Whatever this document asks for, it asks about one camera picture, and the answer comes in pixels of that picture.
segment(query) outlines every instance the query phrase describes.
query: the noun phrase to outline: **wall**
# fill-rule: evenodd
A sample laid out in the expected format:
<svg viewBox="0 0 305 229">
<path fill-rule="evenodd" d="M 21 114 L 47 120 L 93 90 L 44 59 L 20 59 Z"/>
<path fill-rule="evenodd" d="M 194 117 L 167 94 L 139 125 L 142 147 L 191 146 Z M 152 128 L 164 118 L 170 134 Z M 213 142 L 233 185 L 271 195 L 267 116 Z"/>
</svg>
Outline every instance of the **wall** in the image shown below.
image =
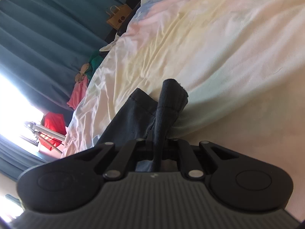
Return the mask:
<svg viewBox="0 0 305 229">
<path fill-rule="evenodd" d="M 10 194 L 18 198 L 16 183 L 0 173 L 0 197 L 5 196 L 6 194 Z"/>
</svg>

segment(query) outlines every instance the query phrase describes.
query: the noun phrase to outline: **small logo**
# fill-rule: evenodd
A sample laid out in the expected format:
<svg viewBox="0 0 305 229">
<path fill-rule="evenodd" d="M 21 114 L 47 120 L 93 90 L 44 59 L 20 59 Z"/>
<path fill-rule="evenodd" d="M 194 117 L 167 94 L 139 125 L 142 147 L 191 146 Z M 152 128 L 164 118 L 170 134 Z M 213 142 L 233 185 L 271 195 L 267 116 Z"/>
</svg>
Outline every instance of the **small logo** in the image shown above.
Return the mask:
<svg viewBox="0 0 305 229">
<path fill-rule="evenodd" d="M 157 176 L 159 176 L 157 173 L 153 173 L 152 175 L 150 175 L 150 177 L 152 178 L 156 178 Z"/>
</svg>

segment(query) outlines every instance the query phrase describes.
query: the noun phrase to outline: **gray ribbed surface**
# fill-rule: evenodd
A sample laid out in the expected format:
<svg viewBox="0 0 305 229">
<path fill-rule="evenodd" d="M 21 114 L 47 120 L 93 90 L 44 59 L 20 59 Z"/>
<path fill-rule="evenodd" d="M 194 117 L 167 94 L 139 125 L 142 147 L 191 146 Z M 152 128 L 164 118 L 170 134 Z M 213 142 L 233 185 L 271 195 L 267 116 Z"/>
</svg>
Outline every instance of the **gray ribbed surface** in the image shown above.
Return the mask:
<svg viewBox="0 0 305 229">
<path fill-rule="evenodd" d="M 294 229 L 298 222 L 286 211 L 249 215 L 217 203 L 203 183 L 180 173 L 129 173 L 108 182 L 81 209 L 57 214 L 24 212 L 12 226 L 20 229 Z"/>
</svg>

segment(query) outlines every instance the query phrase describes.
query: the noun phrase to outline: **window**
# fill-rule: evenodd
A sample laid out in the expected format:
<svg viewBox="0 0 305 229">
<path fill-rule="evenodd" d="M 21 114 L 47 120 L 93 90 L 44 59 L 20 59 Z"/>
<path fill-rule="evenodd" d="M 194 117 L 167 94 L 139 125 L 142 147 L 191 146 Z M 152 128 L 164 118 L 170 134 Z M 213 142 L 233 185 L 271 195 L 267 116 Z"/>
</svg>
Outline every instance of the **window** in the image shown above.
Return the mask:
<svg viewBox="0 0 305 229">
<path fill-rule="evenodd" d="M 35 136 L 23 124 L 25 121 L 40 124 L 43 113 L 31 106 L 19 90 L 1 75 L 0 97 L 0 134 L 26 150 L 34 148 L 34 145 L 20 135 L 35 141 Z"/>
<path fill-rule="evenodd" d="M 23 209 L 8 200 L 5 197 L 0 197 L 0 216 L 5 222 L 11 222 L 23 213 Z"/>
</svg>

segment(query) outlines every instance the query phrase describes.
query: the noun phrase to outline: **bedsheet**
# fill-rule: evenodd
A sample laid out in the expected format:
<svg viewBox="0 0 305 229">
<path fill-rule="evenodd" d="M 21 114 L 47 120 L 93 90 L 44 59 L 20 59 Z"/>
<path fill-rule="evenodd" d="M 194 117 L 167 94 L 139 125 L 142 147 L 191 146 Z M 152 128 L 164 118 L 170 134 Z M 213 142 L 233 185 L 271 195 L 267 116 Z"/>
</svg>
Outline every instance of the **bedsheet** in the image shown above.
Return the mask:
<svg viewBox="0 0 305 229">
<path fill-rule="evenodd" d="M 169 138 L 209 140 L 287 171 L 305 219 L 305 0 L 142 0 L 94 74 L 63 156 L 93 147 L 129 95 L 176 79 L 189 103 Z"/>
</svg>

